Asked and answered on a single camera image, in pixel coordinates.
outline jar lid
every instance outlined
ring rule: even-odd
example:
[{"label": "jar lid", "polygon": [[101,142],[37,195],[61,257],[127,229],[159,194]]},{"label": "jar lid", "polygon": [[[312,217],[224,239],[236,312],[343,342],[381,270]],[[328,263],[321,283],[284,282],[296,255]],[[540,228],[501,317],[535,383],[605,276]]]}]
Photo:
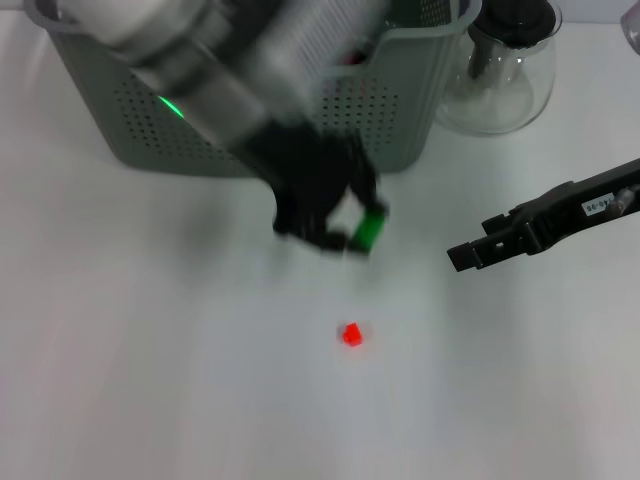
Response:
[{"label": "jar lid", "polygon": [[523,49],[553,35],[557,20],[548,0],[486,0],[474,25],[508,48]]}]

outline white tabletop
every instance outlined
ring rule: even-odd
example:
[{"label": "white tabletop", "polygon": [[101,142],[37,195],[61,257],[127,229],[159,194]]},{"label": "white tabletop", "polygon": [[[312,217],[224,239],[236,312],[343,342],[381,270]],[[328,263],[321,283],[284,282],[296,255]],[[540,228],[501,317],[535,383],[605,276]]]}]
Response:
[{"label": "white tabletop", "polygon": [[[256,181],[113,158],[0,14],[0,478],[640,478],[640,217],[455,273],[448,248],[640,157],[640,58],[566,25],[530,127],[436,126],[370,262],[274,239]],[[358,349],[337,341],[357,321]]]}]

